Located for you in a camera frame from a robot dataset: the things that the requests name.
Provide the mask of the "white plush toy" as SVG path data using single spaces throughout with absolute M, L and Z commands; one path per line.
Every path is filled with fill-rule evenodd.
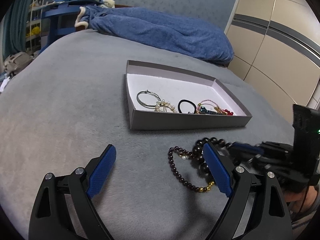
M 101 7 L 103 8 L 115 8 L 115 1 L 114 0 L 102 0 Z

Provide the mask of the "teal curtain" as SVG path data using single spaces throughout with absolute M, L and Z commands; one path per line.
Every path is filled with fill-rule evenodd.
M 15 0 L 4 16 L 3 59 L 25 51 L 26 24 L 30 4 L 31 0 Z

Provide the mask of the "blue fleece blanket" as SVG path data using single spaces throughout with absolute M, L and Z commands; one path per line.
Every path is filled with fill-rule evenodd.
M 197 18 L 141 7 L 80 7 L 75 27 L 93 29 L 215 64 L 229 64 L 234 50 L 224 32 Z

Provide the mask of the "grey backpack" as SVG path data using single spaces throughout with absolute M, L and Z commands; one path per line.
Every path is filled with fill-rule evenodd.
M 8 75 L 17 75 L 24 70 L 32 61 L 33 57 L 25 52 L 10 55 L 4 61 L 4 69 Z

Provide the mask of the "beige sliding wardrobe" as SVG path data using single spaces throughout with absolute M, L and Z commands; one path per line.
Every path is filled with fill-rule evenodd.
M 319 21 L 306 0 L 238 0 L 230 70 L 279 112 L 319 108 Z

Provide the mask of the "grey cardboard tray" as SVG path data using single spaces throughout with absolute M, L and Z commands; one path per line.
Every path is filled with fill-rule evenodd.
M 135 130 L 244 127 L 252 118 L 218 79 L 181 68 L 129 60 L 126 91 Z

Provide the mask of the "blue desk shelf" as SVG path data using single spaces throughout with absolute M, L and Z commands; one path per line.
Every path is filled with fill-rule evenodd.
M 74 21 L 80 11 L 80 7 L 87 5 L 102 5 L 102 0 L 53 0 L 45 5 L 42 20 L 48 23 L 46 32 L 47 42 L 41 48 L 44 51 L 59 38 L 76 31 Z

